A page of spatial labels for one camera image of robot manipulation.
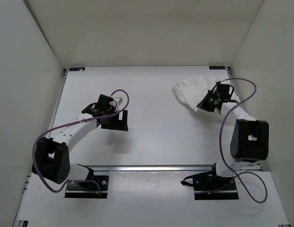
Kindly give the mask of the white pleated skirt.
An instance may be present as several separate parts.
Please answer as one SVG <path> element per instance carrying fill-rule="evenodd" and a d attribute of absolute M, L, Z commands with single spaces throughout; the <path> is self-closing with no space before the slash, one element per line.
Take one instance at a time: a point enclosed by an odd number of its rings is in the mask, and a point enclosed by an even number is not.
<path fill-rule="evenodd" d="M 197 105 L 210 93 L 217 82 L 231 85 L 226 80 L 219 80 L 213 76 L 198 75 L 181 83 L 174 83 L 172 93 L 180 103 L 188 105 L 194 111 L 198 111 L 202 109 L 197 108 Z M 234 93 L 232 99 L 235 100 L 234 103 L 239 103 L 239 98 Z"/>

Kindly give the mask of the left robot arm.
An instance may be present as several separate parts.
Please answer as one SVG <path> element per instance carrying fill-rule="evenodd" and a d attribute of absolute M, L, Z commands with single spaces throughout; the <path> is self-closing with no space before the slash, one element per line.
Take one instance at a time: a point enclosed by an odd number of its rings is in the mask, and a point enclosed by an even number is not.
<path fill-rule="evenodd" d="M 51 138 L 42 137 L 35 149 L 34 174 L 61 184 L 64 181 L 78 181 L 83 188 L 94 184 L 92 169 L 70 163 L 72 149 L 97 127 L 108 130 L 128 131 L 128 111 L 121 109 L 121 97 L 100 95 L 98 101 L 85 107 L 76 124 L 64 126 Z"/>

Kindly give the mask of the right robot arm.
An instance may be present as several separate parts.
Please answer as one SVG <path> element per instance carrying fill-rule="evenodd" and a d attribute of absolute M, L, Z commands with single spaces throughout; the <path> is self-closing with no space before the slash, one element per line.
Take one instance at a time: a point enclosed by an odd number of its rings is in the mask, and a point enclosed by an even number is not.
<path fill-rule="evenodd" d="M 243 167 L 265 160 L 268 157 L 269 124 L 249 115 L 241 103 L 232 99 L 234 87 L 217 82 L 208 90 L 197 108 L 207 112 L 217 112 L 223 117 L 219 131 L 219 149 L 222 161 L 214 165 L 207 183 L 212 189 L 224 185 L 224 178 L 231 178 Z M 229 155 L 223 155 L 222 132 L 226 122 L 234 127 Z"/>

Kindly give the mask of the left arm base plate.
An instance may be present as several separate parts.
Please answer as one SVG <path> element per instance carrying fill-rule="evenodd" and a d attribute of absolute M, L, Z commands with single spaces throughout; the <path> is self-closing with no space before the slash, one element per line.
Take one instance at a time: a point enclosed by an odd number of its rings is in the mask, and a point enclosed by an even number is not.
<path fill-rule="evenodd" d="M 99 188 L 92 182 L 67 183 L 64 197 L 75 199 L 106 199 L 109 186 L 109 172 L 97 172 L 88 176 L 88 180 L 94 180 Z"/>

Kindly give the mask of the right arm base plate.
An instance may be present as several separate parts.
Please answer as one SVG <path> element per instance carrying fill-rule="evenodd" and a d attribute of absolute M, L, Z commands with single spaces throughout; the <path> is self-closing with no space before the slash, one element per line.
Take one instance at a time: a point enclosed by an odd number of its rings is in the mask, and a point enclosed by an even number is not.
<path fill-rule="evenodd" d="M 239 195 L 232 177 L 221 177 L 216 173 L 216 164 L 210 171 L 185 177 L 183 186 L 193 187 L 196 201 L 238 200 Z"/>

